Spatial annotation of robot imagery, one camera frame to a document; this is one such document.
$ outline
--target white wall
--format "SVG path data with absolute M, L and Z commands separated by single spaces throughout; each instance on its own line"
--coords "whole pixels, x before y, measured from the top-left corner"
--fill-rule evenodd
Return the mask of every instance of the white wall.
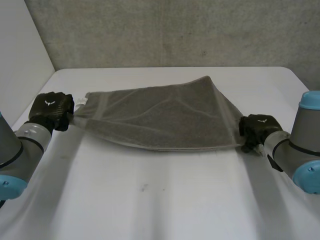
M 54 72 L 24 0 L 0 0 L 0 111 L 11 126 Z

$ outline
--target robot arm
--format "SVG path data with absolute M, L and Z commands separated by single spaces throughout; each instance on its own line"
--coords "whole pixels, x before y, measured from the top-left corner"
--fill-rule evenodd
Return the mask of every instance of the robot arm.
M 62 92 L 39 94 L 29 121 L 16 133 L 0 115 L 0 200 L 15 199 L 27 187 L 50 143 L 53 130 L 66 131 L 74 112 L 72 96 Z
M 269 115 L 249 115 L 239 123 L 243 152 L 262 144 L 271 166 L 285 172 L 309 194 L 320 194 L 320 91 L 303 94 L 291 135 Z

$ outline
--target gray concrete wall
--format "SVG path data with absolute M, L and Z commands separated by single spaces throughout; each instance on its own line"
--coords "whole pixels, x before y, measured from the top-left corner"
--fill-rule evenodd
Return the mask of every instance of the gray concrete wall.
M 283 66 L 320 90 L 320 0 L 25 0 L 56 70 Z

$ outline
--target gray towel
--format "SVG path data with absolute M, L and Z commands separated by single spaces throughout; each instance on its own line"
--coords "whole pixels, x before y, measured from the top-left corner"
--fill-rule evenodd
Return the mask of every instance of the gray towel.
M 72 124 L 114 143 L 158 151 L 237 147 L 241 112 L 209 76 L 185 84 L 88 92 Z

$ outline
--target table surface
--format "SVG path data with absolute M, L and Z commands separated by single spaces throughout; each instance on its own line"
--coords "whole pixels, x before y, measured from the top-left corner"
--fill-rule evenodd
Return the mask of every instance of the table surface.
M 286 131 L 308 90 L 283 67 L 172 67 L 64 69 L 41 92 L 77 99 L 205 75 L 244 115 L 273 115 Z M 263 157 L 154 152 L 74 126 L 54 132 L 28 188 L 0 210 L 3 240 L 299 240 L 315 239 L 319 227 L 320 196 L 302 192 Z

